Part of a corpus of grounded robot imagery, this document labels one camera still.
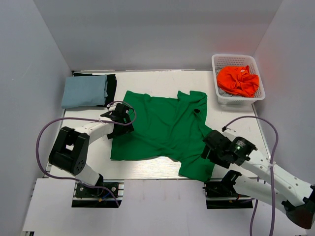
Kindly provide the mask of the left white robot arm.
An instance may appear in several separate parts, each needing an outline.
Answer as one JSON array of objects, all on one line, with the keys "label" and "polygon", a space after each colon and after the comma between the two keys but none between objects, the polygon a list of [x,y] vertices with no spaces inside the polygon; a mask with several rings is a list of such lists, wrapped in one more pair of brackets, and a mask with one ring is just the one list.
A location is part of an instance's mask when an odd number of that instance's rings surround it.
[{"label": "left white robot arm", "polygon": [[106,136],[113,139],[134,130],[129,116],[134,109],[125,102],[112,102],[108,111],[98,120],[89,119],[89,123],[77,128],[62,127],[59,131],[49,163],[71,174],[77,181],[87,184],[87,190],[93,196],[103,193],[103,176],[94,171],[87,163],[89,145]]}]

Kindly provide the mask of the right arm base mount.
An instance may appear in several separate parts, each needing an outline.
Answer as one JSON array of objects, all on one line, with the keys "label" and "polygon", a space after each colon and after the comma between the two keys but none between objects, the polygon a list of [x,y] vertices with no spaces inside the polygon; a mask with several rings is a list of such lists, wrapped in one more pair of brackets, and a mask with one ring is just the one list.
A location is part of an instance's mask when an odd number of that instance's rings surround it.
[{"label": "right arm base mount", "polygon": [[220,181],[204,183],[207,209],[250,209],[253,208],[252,198],[236,192],[234,185],[240,172],[230,170]]}]

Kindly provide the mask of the green t shirt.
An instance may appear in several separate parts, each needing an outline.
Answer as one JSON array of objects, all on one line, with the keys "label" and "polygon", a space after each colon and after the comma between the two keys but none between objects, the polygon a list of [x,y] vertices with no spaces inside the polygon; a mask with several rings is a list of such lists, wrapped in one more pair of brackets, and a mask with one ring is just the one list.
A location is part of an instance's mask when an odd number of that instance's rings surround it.
[{"label": "green t shirt", "polygon": [[207,94],[177,93],[177,98],[153,97],[127,91],[124,102],[135,109],[134,131],[115,137],[110,158],[138,161],[160,156],[180,162],[179,175],[207,182],[214,164],[201,157],[203,138],[212,129],[205,122]]}]

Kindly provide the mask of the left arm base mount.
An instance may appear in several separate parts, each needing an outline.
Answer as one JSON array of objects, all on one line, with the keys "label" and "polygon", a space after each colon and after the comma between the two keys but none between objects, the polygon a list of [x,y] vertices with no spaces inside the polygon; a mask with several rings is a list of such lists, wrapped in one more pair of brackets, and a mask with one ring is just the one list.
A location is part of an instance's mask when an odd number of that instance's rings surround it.
[{"label": "left arm base mount", "polygon": [[[123,180],[105,180],[103,185],[115,196],[120,205],[124,194]],[[118,208],[109,191],[104,189],[92,189],[82,183],[76,183],[72,198],[72,208]]]}]

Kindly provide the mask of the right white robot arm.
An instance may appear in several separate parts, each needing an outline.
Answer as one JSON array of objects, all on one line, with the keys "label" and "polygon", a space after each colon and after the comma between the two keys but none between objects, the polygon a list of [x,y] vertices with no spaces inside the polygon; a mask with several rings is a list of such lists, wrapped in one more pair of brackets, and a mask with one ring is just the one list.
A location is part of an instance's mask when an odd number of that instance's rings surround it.
[{"label": "right white robot arm", "polygon": [[263,184],[238,171],[228,170],[221,181],[205,184],[208,197],[246,195],[275,206],[303,229],[312,227],[315,221],[314,185],[290,174],[264,156],[253,143],[231,132],[213,130],[203,142],[202,158],[227,169],[235,164],[266,181]]}]

